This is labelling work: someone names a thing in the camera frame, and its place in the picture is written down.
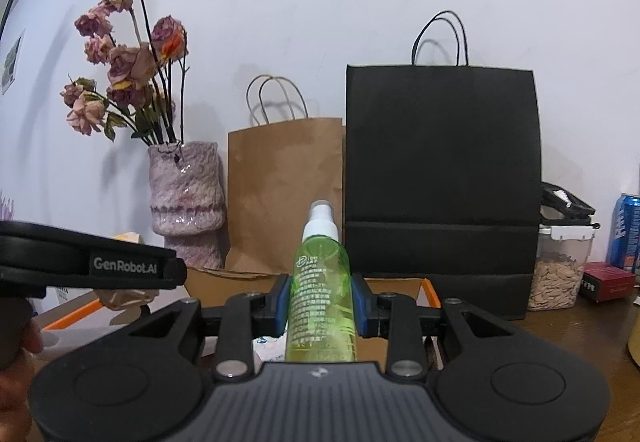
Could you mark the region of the person's left hand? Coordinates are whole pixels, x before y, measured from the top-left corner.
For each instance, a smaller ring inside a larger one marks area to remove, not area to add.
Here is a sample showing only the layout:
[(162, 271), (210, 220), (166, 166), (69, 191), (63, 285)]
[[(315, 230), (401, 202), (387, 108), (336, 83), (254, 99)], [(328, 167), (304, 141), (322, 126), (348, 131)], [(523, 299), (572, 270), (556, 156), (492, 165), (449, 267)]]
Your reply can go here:
[(1, 410), (0, 410), (0, 441), (22, 442), (25, 441), (32, 416), (27, 406), (27, 396), (32, 379), (35, 376), (32, 357), (41, 353), (43, 342), (40, 330), (31, 321), (24, 330), (21, 349), (12, 365), (2, 370), (1, 384)]

